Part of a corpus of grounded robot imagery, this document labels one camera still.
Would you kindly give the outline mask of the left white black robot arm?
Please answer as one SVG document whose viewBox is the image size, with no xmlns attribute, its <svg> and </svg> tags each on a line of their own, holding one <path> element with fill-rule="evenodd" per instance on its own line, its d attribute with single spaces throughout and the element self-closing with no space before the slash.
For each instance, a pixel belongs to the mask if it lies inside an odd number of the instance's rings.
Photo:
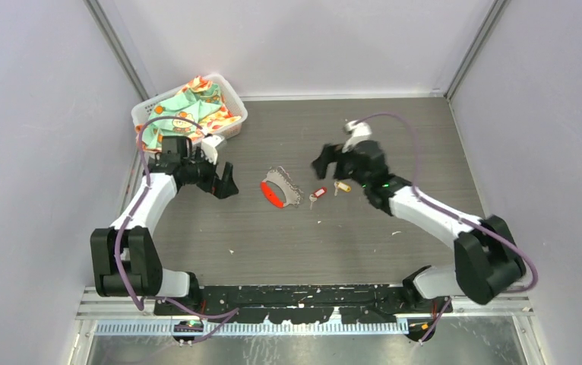
<svg viewBox="0 0 582 365">
<path fill-rule="evenodd" d="M 163 267 L 152 234 L 183 186 L 196 186 L 218 199 L 239 189 L 230 162 L 217 172 L 224 137 L 209 135 L 198 145 L 187 137 L 165 142 L 165 149 L 147 160 L 140 188 L 122 215 L 91 234 L 95 288 L 102 297 L 172 297 L 176 309 L 191 315 L 201 308 L 198 281 L 191 272 Z"/>
</svg>

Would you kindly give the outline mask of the red keyring with metal chain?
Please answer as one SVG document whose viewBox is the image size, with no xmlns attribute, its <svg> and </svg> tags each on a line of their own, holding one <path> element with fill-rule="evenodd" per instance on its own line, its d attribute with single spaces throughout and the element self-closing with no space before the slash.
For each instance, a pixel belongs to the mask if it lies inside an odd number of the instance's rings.
<svg viewBox="0 0 582 365">
<path fill-rule="evenodd" d="M 275 208 L 297 208 L 303 200 L 302 190 L 282 167 L 271 167 L 260 182 L 260 189 Z"/>
</svg>

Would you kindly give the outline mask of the key with red tag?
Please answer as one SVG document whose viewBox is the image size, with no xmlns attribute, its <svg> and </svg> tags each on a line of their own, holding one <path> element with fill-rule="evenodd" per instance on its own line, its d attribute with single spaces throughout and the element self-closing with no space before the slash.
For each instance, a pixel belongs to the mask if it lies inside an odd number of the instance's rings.
<svg viewBox="0 0 582 365">
<path fill-rule="evenodd" d="M 314 203 L 324 196 L 327 193 L 327 189 L 325 187 L 321 187 L 320 189 L 315 190 L 309 197 L 309 207 L 313 209 Z"/>
</svg>

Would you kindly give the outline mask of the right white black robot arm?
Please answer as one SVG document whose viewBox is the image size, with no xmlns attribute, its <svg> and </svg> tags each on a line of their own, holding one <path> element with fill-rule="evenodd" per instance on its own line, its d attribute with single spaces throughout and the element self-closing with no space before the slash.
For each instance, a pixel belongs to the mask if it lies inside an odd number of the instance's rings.
<svg viewBox="0 0 582 365">
<path fill-rule="evenodd" d="M 312 169 L 324 179 L 330 164 L 335 166 L 334 178 L 358 183 L 374 208 L 416 225 L 453 251 L 453 265 L 425 266 L 403 280 L 407 309 L 422 312 L 434 298 L 459 295 L 485 305 L 526 275 L 524 259 L 503 219 L 464 214 L 428 197 L 390 172 L 378 142 L 363 141 L 350 151 L 341 144 L 326 144 Z"/>
</svg>

